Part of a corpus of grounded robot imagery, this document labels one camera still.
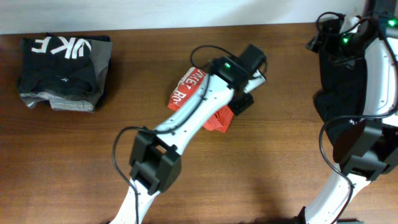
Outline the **red orange soccer t-shirt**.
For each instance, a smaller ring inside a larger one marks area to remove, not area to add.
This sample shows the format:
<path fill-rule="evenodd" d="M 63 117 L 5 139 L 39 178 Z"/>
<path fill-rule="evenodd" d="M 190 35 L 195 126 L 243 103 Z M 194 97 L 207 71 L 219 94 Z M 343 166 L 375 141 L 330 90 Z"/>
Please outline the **red orange soccer t-shirt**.
<path fill-rule="evenodd" d="M 198 68 L 191 67 L 186 74 L 180 79 L 177 87 L 170 95 L 168 108 L 177 111 L 187 100 L 193 96 L 206 77 L 206 73 Z M 203 125 L 208 131 L 227 132 L 234 114 L 228 106 L 219 109 L 209 120 Z"/>

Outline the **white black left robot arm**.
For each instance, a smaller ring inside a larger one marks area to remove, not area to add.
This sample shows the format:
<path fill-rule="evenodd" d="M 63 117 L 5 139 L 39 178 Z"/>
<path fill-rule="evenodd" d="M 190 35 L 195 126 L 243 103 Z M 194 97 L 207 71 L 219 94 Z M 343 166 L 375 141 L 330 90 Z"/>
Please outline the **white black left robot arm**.
<path fill-rule="evenodd" d="M 155 198 L 167 191 L 182 170 L 182 155 L 201 127 L 222 107 L 234 115 L 253 103 L 250 92 L 265 82 L 263 56 L 221 57 L 210 61 L 209 74 L 187 102 L 155 129 L 126 127 L 137 131 L 132 147 L 128 184 L 124 201 L 113 224 L 142 223 Z"/>

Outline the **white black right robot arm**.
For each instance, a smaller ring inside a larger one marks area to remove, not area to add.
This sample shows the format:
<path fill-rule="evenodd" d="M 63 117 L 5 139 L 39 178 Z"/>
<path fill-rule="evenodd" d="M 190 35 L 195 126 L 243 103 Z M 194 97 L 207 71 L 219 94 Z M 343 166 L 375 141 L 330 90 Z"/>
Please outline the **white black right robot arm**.
<path fill-rule="evenodd" d="M 319 56 L 313 102 L 328 138 L 331 175 L 295 223 L 339 223 L 354 197 L 397 167 L 397 1 L 366 1 L 361 14 L 324 12 L 307 49 Z"/>

